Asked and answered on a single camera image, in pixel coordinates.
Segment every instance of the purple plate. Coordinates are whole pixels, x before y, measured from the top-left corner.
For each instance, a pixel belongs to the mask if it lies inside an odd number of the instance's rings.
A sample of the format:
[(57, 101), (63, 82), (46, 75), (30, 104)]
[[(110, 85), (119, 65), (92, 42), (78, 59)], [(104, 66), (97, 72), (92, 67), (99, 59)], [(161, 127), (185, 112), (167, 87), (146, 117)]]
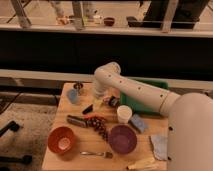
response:
[(113, 151), (119, 154), (128, 154), (135, 149), (137, 137), (128, 126), (118, 125), (110, 131), (108, 142)]

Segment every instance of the fork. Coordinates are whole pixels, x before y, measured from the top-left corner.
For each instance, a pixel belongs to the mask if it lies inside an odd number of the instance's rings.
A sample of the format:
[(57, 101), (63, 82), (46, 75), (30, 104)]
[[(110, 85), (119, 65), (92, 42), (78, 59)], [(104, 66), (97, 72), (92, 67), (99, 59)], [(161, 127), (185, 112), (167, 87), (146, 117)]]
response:
[(80, 152), (80, 154), (82, 155), (96, 155), (96, 156), (102, 156), (104, 158), (112, 158), (113, 157), (113, 154), (111, 152), (101, 152), (101, 153), (94, 153), (94, 152), (89, 152), (89, 151), (82, 151)]

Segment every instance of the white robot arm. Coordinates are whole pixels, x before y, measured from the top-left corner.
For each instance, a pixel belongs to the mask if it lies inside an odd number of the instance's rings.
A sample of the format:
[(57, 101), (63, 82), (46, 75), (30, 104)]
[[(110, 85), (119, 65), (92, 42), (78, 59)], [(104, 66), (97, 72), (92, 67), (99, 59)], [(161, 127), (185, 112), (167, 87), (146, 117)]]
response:
[(169, 116), (168, 171), (213, 171), (213, 100), (206, 95), (174, 92), (120, 76), (111, 62), (96, 69), (93, 95), (99, 98), (109, 86)]
[(154, 111), (168, 116), (172, 104), (179, 97), (178, 94), (122, 77), (119, 74), (120, 67), (115, 62), (97, 68), (93, 82), (94, 96), (96, 98), (103, 96), (107, 87), (112, 86), (143, 102)]

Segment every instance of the blue cloth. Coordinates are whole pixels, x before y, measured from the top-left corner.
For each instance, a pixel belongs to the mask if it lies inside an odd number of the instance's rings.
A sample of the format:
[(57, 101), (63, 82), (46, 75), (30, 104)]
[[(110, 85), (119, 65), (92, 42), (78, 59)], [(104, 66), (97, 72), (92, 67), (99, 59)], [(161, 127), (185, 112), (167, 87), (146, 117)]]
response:
[(138, 116), (137, 114), (134, 114), (130, 118), (130, 124), (132, 124), (133, 127), (135, 127), (140, 133), (143, 133), (146, 128), (148, 128), (148, 125), (144, 120)]
[(151, 135), (154, 155), (158, 160), (167, 160), (167, 137), (164, 135)]

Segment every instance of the floor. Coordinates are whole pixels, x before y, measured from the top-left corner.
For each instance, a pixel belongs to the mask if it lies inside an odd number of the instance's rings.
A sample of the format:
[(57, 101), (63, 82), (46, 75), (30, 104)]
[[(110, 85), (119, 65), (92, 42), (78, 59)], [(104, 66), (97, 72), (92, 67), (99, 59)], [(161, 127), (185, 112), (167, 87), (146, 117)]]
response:
[(0, 92), (0, 98), (3, 99), (0, 128), (11, 120), (21, 126), (18, 132), (9, 130), (1, 137), (0, 156), (33, 157), (28, 166), (0, 162), (0, 167), (9, 167), (11, 171), (40, 171), (59, 97), (54, 94)]

